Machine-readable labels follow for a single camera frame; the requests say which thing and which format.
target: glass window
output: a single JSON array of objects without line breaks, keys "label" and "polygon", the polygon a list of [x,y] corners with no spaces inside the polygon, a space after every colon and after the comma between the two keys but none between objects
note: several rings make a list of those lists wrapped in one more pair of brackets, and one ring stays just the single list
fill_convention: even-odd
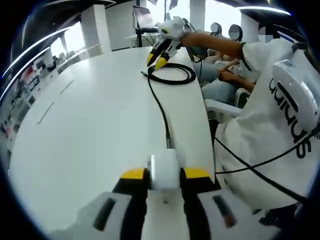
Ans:
[{"label": "glass window", "polygon": [[229,38],[232,24],[241,26],[241,12],[233,6],[215,0],[205,0],[204,30],[211,32],[211,24],[218,23],[222,27],[222,35]]},{"label": "glass window", "polygon": [[65,53],[64,46],[62,45],[61,38],[57,38],[52,44],[51,44],[51,53],[52,56],[56,56],[59,58],[59,55],[61,53]]},{"label": "glass window", "polygon": [[77,22],[64,33],[64,39],[68,52],[76,52],[85,46],[85,39],[80,22]]},{"label": "glass window", "polygon": [[[171,19],[174,16],[179,16],[190,21],[190,0],[179,0],[177,6],[169,10],[171,0],[166,1],[166,12],[170,14]],[[155,23],[163,23],[165,19],[165,0],[158,0],[156,5],[153,5],[148,0],[146,7],[150,10],[153,21]]]}]

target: white shirt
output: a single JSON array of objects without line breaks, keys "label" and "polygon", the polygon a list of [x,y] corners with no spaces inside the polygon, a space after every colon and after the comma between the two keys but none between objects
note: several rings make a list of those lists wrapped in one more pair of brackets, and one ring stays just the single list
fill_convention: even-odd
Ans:
[{"label": "white shirt", "polygon": [[[273,81],[272,65],[284,52],[290,50],[291,46],[292,43],[283,39],[275,39],[269,43],[247,43],[243,46],[244,60],[254,72],[259,72],[259,78],[240,116],[232,119],[227,125],[220,124],[216,137],[251,166],[282,154],[310,134],[303,132],[293,109],[285,103],[285,99],[281,100],[282,94],[276,90]],[[312,73],[320,81],[319,73],[308,61],[303,50],[297,50],[291,62],[301,71]],[[218,172],[246,167],[217,141],[214,143],[214,149]],[[257,167],[256,170],[304,196],[314,169],[318,166],[319,149],[320,140],[312,136],[299,148],[271,163]],[[233,193],[254,209],[274,209],[297,202],[250,170],[221,174],[217,175],[217,178],[222,185],[225,179]]]}]

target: white table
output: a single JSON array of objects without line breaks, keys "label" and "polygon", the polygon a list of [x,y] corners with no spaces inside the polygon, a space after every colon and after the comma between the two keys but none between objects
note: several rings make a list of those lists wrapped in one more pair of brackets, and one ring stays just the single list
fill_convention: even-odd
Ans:
[{"label": "white table", "polygon": [[[130,48],[70,66],[27,113],[13,147],[10,179],[22,205],[45,231],[73,224],[77,211],[111,191],[124,171],[146,167],[150,154],[166,148],[161,111],[140,73],[147,70],[150,50]],[[170,61],[192,67],[184,48]],[[185,78],[177,69],[161,69],[157,75]],[[204,168],[213,176],[209,123],[198,81],[151,84],[166,112],[181,165]],[[163,205],[159,194],[150,192],[146,217],[144,239],[151,239],[151,233],[159,239],[188,238],[178,193],[170,205]]]}]

